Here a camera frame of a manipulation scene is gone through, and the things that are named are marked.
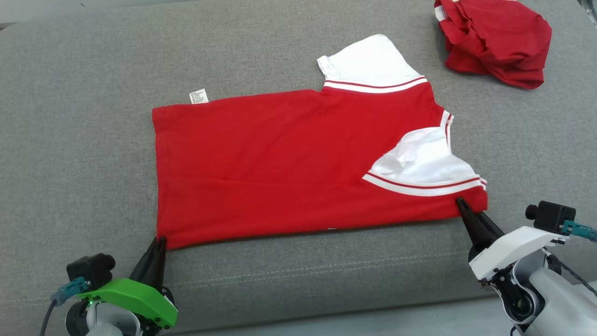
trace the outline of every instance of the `white sleeve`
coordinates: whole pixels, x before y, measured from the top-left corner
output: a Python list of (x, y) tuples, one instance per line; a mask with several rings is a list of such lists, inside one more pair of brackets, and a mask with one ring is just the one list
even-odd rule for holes
[(385, 35), (365, 38), (333, 56), (321, 56), (317, 63), (325, 79), (331, 81), (384, 87), (421, 77)]

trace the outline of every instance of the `red shirt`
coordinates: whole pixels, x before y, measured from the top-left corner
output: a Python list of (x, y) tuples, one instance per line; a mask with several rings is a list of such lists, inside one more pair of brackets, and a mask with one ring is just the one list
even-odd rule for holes
[(452, 155), (453, 117), (374, 35), (318, 60), (321, 91), (153, 110), (168, 248), (459, 216), (486, 182)]
[(552, 30), (541, 15), (516, 0), (436, 0), (435, 16), (448, 68), (523, 88), (543, 84)]

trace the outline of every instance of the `couch cushion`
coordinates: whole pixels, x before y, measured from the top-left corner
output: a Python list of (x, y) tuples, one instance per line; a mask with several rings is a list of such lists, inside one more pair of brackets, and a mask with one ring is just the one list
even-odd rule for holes
[[(316, 59), (387, 35), (456, 116), (454, 153), (489, 180), (488, 214), (530, 225), (545, 199), (597, 218), (597, 33), (574, 1), (525, 1), (550, 23), (545, 83), (528, 91), (462, 75), (447, 57), (432, 2), (203, 0), (19, 23), (0, 32), (0, 324), (38, 332), (65, 266), (109, 253), (128, 276), (155, 235), (151, 110), (323, 84)], [(469, 270), (458, 219), (271, 237), (168, 253), (175, 331), (486, 295)], [(587, 280), (597, 249), (554, 249)], [(48, 335), (66, 334), (69, 304)]]

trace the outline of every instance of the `care label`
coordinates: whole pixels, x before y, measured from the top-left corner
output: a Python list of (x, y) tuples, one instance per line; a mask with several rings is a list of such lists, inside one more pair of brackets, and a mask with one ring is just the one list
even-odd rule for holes
[(191, 104), (199, 104), (199, 103), (209, 102), (204, 88), (202, 88), (199, 91), (189, 93), (189, 97), (190, 97)]

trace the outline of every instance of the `crumpled red cloth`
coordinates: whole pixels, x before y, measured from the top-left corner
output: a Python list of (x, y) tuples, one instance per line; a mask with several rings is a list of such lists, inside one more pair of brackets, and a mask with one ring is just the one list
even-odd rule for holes
[(543, 84), (552, 29), (541, 15), (513, 0), (436, 0), (435, 16), (448, 68), (528, 89)]

